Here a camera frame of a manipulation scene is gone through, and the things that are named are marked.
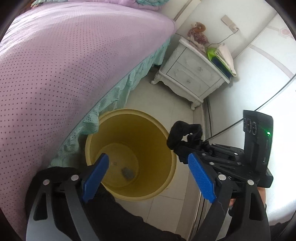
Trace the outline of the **person's right hand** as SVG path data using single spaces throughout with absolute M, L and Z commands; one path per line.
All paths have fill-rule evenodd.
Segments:
M 266 207 L 266 189 L 262 188 L 262 187 L 257 187 L 257 190 L 259 192 L 259 195 L 261 197 L 264 207 Z M 234 198 L 230 199 L 229 207 L 233 206 L 235 201 L 236 201 L 236 199 L 234 199 Z

